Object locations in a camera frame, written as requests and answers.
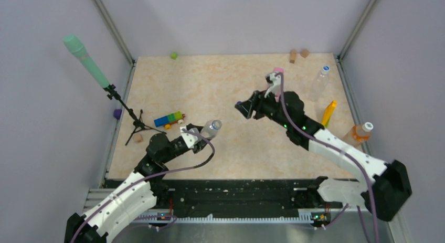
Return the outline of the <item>small wooden cube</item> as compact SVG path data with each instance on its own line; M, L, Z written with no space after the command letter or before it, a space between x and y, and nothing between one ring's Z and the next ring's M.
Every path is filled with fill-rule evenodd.
M302 49L302 50L300 51L300 56L301 56L302 58L307 58L307 57L309 56L309 54L310 54L310 51L307 50L307 49Z

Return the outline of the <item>green microphone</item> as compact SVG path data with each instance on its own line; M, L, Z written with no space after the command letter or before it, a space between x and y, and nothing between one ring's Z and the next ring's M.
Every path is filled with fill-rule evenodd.
M107 88L110 85L109 80L90 57L86 47L76 35L68 35L64 37L63 43L68 51L79 60L86 71L93 77L101 88Z

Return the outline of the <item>tall wooden block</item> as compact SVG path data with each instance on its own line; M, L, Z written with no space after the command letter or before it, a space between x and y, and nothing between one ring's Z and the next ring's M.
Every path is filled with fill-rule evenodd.
M297 58L298 52L296 49L290 51L289 63L294 64Z

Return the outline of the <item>pink metronome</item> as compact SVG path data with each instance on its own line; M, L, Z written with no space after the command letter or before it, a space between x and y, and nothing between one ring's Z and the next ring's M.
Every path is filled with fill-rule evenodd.
M273 72L274 72L274 82L272 86L272 92L274 94L275 101L279 102L280 95L282 92L281 82L282 82L282 77L284 75L284 69L280 67L275 67L273 69Z

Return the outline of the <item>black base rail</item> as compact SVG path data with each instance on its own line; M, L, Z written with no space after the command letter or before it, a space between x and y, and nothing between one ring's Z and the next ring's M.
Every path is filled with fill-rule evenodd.
M178 218L297 218L304 210L342 209L325 202L316 179L166 179L153 189L156 209Z

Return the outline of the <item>purple small block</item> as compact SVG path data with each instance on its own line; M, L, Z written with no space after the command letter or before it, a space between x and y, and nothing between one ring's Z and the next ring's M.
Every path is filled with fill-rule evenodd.
M120 120L120 119L121 119L121 116L122 116L122 110L121 110L121 109L114 109L114 111L113 111L113 117L114 117L116 120Z

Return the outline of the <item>wooden cube near tripod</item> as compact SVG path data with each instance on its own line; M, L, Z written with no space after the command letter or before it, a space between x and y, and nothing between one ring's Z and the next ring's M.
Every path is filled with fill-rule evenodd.
M135 143L141 143L144 139L140 133L136 133L133 135L133 140Z

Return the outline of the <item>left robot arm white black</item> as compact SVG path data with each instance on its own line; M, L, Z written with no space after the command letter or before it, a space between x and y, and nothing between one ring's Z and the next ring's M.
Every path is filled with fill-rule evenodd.
M188 124L180 128L180 136L169 140L158 133L150 138L146 155L134 171L101 202L83 215L73 214L67 221L65 242L112 242L132 221L146 210L162 208L168 193L158 185L164 175L171 173L166 163L192 151L200 152L221 128L208 121L204 126Z

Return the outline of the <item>toy brick car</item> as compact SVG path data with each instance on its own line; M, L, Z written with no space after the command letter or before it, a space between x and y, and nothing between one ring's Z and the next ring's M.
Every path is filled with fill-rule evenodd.
M171 129L173 124L182 124L184 123L184 118L186 114L181 113L180 111L165 115L158 119L154 120L154 124L157 128L163 127L166 130Z

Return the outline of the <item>black microphone tripod stand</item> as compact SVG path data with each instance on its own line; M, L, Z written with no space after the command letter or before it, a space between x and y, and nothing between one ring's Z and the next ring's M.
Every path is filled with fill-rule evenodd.
M146 125L143 120L142 120L142 114L143 114L143 110L140 110L140 114L137 117L134 113L134 110L132 108L129 108L124 101L122 100L121 96L118 94L118 92L115 89L115 85L110 84L107 87L103 88L105 92L107 92L107 97L112 100L115 99L117 101L119 101L121 103L121 105L124 107L124 109L126 110L126 112L129 114L129 116L133 119L133 126L134 129L132 131L132 133L130 134L128 140L125 143L125 146L128 145L128 143L130 142L131 138L133 138L133 136L137 133L140 133L142 131L147 131L147 130L154 130L156 132L159 132L161 134L166 134L166 132L161 131L159 129L153 128L151 126Z

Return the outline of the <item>clear bottle white cap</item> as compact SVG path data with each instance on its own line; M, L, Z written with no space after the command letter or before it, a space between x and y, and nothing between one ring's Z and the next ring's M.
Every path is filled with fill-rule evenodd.
M320 95L324 92L329 82L330 67L323 66L315 76L309 92L309 99L311 101L317 101Z

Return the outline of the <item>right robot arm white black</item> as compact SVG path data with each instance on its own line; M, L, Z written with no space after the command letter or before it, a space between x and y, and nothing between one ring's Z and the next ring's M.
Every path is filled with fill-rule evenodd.
M365 206L382 221L392 221L412 195L406 166L372 157L334 136L322 124L304 112L304 102L293 91L283 94L284 103L272 94L254 91L246 101L235 104L246 119L267 117L285 127L289 140L307 151L319 154L352 174L358 181L351 182L326 178L308 192L308 201L314 207L327 202L342 202Z

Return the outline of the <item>clear bottle blue label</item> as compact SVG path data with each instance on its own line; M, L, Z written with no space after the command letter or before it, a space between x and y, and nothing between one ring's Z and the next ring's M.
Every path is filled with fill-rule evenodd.
M220 120L209 120L201 129L200 135L208 140L211 140L217 136L218 132L222 128L222 125L223 124Z

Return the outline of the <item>orange juice bottle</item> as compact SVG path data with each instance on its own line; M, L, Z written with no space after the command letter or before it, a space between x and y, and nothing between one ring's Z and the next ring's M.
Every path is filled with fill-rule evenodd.
M374 125L371 122L357 124L343 136L342 140L353 147L358 147L369 140L373 128Z

